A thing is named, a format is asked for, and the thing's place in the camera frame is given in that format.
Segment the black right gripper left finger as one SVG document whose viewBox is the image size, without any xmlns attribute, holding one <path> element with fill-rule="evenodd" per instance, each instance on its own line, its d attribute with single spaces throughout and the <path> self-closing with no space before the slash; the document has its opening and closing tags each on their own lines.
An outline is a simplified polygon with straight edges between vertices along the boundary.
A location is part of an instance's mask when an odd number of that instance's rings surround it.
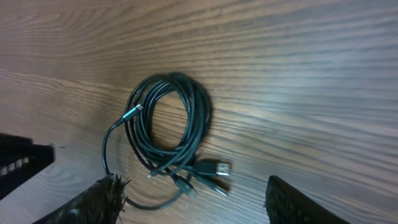
<svg viewBox="0 0 398 224">
<path fill-rule="evenodd" d="M 115 224 L 123 211 L 128 183 L 129 179 L 114 172 L 106 175 L 34 224 Z"/>
</svg>

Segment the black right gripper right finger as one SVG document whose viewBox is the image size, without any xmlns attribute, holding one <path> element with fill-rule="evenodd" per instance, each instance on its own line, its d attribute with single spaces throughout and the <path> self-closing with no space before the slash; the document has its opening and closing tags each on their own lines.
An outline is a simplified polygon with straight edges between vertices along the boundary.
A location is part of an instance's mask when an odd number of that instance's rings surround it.
<svg viewBox="0 0 398 224">
<path fill-rule="evenodd" d="M 348 224 L 276 175 L 268 179 L 264 208 L 271 224 Z"/>
</svg>

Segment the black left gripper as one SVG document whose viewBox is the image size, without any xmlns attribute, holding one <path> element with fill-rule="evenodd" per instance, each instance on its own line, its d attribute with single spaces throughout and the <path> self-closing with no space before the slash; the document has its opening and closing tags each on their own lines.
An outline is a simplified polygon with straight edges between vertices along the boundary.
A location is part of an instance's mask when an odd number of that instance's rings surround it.
<svg viewBox="0 0 398 224">
<path fill-rule="evenodd" d="M 54 147 L 30 138 L 1 134 L 1 198 L 38 174 L 55 160 Z"/>
</svg>

